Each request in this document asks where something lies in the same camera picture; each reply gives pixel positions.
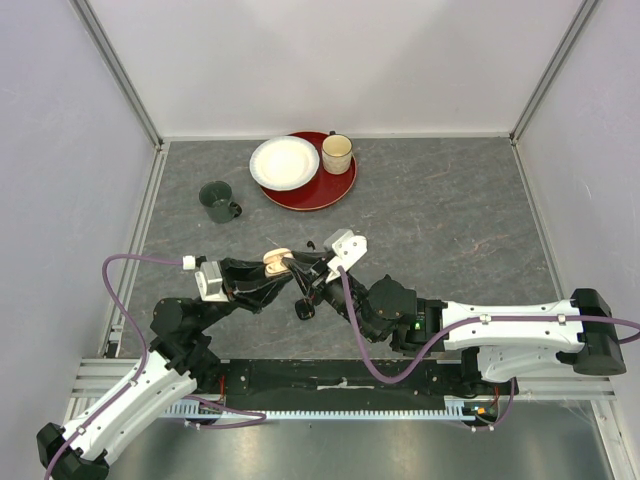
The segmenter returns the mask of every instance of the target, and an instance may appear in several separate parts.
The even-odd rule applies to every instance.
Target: white bracket
[[[224,293],[222,272],[218,262],[204,262],[195,273],[198,291],[203,302],[228,302]]]
[[[324,242],[324,248],[336,254],[327,264],[330,271],[326,283],[329,283],[340,277],[338,267],[348,272],[367,253],[367,239],[354,235],[352,230],[341,229]]]

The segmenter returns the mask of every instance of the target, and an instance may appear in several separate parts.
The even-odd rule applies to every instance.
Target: ceramic mug
[[[333,175],[340,175],[351,166],[353,144],[349,137],[329,132],[329,136],[322,142],[322,165]]]
[[[210,182],[200,189],[200,203],[215,223],[230,222],[242,213],[242,208],[233,201],[231,187],[225,182]]]

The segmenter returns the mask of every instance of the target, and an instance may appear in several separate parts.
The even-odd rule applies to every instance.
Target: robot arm
[[[221,362],[209,350],[211,337],[203,331],[238,308],[259,313],[292,279],[303,294],[296,303],[300,319],[311,318],[315,306],[326,301],[348,320],[347,299],[337,281],[338,267],[348,271],[355,265],[366,253],[367,241],[350,230],[339,230],[324,247],[317,253],[271,252],[263,262],[229,258],[212,262],[190,257],[186,263],[196,270],[200,297],[158,302],[151,324],[157,338],[151,343],[147,362],[139,362],[79,418],[64,427],[46,425],[37,436],[42,464],[48,466],[64,442],[78,432],[56,464],[53,477],[103,480],[109,465],[133,438],[174,402],[215,386]],[[482,324],[457,328],[433,348],[434,352],[461,352],[456,381],[463,386],[500,384],[562,364],[585,375],[625,372],[612,325],[564,321],[570,315],[611,316],[594,290],[577,290],[570,300],[544,305],[481,307],[419,298],[415,290],[404,288],[388,275],[370,289],[348,273],[347,277],[361,335],[370,342],[391,336],[391,348],[409,356],[441,329],[479,316]],[[549,322],[526,321],[534,315],[548,316]],[[497,317],[502,317],[501,321],[492,321]],[[134,381],[140,368],[142,374]],[[128,390],[117,397],[126,384]],[[469,388],[464,391],[473,393]],[[109,407],[83,428],[86,419],[106,404]]]
[[[334,281],[337,267],[350,268],[366,251],[366,240],[350,230],[336,232],[325,243],[326,253],[310,259],[284,259],[305,295],[296,312],[306,320],[326,301],[349,319],[342,284]],[[625,373],[619,340],[611,324],[567,322],[568,316],[611,317],[611,309],[592,289],[578,289],[571,299],[525,306],[475,306],[419,298],[389,275],[365,288],[347,274],[360,333],[370,342],[391,336],[393,350],[413,356],[441,329],[471,317],[483,319],[448,333],[432,352],[460,351],[463,380],[504,383],[538,370],[571,365],[582,375]],[[548,317],[549,322],[527,321]]]

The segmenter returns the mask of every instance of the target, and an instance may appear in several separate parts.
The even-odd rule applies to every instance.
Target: gray marble surface
[[[367,286],[389,273],[425,298],[476,304],[527,304],[555,293],[507,139],[354,140],[358,178],[336,205],[293,212],[269,201],[249,174],[258,141],[172,143],[144,247],[146,255],[180,259],[205,254],[258,260],[285,246],[304,250],[339,228],[368,238],[353,275]],[[213,224],[198,203],[206,182],[224,180],[244,209]],[[197,295],[191,273],[141,264],[130,310],[147,340],[156,302]],[[291,282],[262,314],[236,311],[211,327],[222,358],[357,358],[350,326],[327,305],[301,322]],[[386,344],[376,357],[397,356]],[[126,327],[120,356],[138,356]]]

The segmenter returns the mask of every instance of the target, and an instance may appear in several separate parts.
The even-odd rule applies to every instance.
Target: beige cup
[[[353,145],[349,137],[331,132],[322,142],[322,165],[329,173],[340,175],[349,170],[352,154]]]

